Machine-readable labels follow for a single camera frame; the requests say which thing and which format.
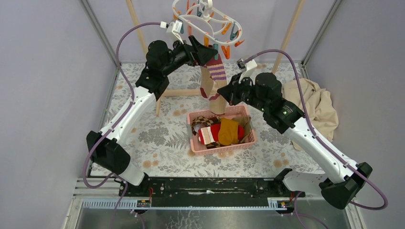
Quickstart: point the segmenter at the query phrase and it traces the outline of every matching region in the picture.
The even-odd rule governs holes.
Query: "crumpled cloth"
[[[321,89],[319,85],[311,80],[299,80],[304,95],[305,106],[307,107],[308,116],[313,126],[325,136],[330,142],[333,140],[333,132],[339,125],[338,114],[332,106],[330,92]],[[285,83],[283,85],[283,98],[293,102],[301,110],[301,98],[299,97],[297,81]],[[294,148],[302,148],[293,142]]]

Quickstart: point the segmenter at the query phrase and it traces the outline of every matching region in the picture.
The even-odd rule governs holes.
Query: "purple stripe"
[[[214,77],[213,80],[226,80],[226,76],[224,77]]]
[[[226,72],[225,71],[223,71],[223,72],[218,72],[218,73],[210,73],[211,74],[211,76],[213,76],[213,75],[226,75]]]
[[[215,68],[210,68],[210,66],[208,66],[208,69],[215,71],[215,70],[222,70],[222,69],[225,69],[225,68],[223,66],[219,66],[219,67],[215,67]]]

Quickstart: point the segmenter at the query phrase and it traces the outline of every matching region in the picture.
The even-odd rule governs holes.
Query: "wooden pole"
[[[283,43],[281,44],[281,50],[285,51],[288,45],[288,42],[290,41],[292,32],[294,31],[295,24],[297,23],[297,20],[299,18],[299,15],[301,14],[302,7],[304,6],[305,0],[298,0],[297,6],[295,7],[294,14],[292,15],[290,25],[288,26],[286,35],[284,37]],[[283,55],[281,53],[278,54],[276,62],[273,65],[273,71],[272,73],[275,74],[277,72],[277,68],[280,65],[281,62],[281,57]]]
[[[132,4],[132,0],[126,0],[126,2],[128,5],[128,10],[131,15],[132,21],[134,22],[134,25],[135,26],[139,25],[140,22],[138,20],[137,13],[135,12],[134,5]],[[143,54],[146,55],[146,53],[148,52],[148,48],[146,46],[145,38],[143,37],[142,30],[140,28],[137,29],[137,33],[138,33],[138,38],[139,38],[140,44],[142,46]]]

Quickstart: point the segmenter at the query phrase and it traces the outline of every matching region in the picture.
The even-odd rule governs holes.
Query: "plastic basket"
[[[247,106],[246,105],[237,105],[237,106],[227,107],[225,110],[225,114],[220,115],[220,117],[232,119],[234,117],[247,116],[247,115],[249,115]],[[206,118],[213,118],[213,117],[216,117],[217,115],[211,113],[210,110],[203,110],[203,111],[196,111],[196,112],[188,113],[187,123],[189,124],[190,129],[191,129],[191,122],[195,118],[198,118],[199,116],[204,116]],[[227,151],[238,150],[238,149],[247,149],[247,148],[251,147],[252,145],[254,145],[257,141],[255,130],[252,129],[252,131],[249,133],[248,141],[249,142],[237,144],[237,145],[233,145],[233,146],[223,146],[223,147],[214,148],[214,149],[207,149],[206,145],[203,145],[203,144],[201,144],[200,141],[198,141],[198,135],[191,134],[190,144],[191,144],[191,150],[195,153],[196,156],[216,154],[216,153],[220,153],[220,152],[227,152]]]

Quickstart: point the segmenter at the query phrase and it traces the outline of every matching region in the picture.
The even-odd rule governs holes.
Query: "white wall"
[[[0,5],[0,228],[57,229],[115,68],[79,1]]]
[[[121,36],[134,26],[125,1],[89,0],[89,2],[115,49]],[[141,23],[173,19],[172,0],[132,0],[132,2]],[[183,9],[178,9],[183,13],[186,10],[186,2],[183,0],[178,3],[184,6]],[[246,41],[237,48],[232,46],[231,59],[238,60],[242,56],[264,49],[280,48],[297,2],[298,0],[214,0],[214,7],[237,20],[243,28],[243,39]],[[294,60],[301,60],[304,57],[333,2],[334,0],[306,1],[287,48],[287,52]],[[143,32],[147,45],[154,40],[164,40],[170,47],[173,43],[158,26],[146,27]],[[124,41],[120,51],[121,60],[124,62],[145,60],[135,32]],[[276,56],[267,54],[261,57],[261,60],[275,60]]]
[[[387,209],[362,211],[368,229],[404,227],[404,11],[403,0],[343,1],[308,64],[339,115],[334,144],[368,162],[370,180],[388,197]],[[382,204],[368,185],[358,198]]]

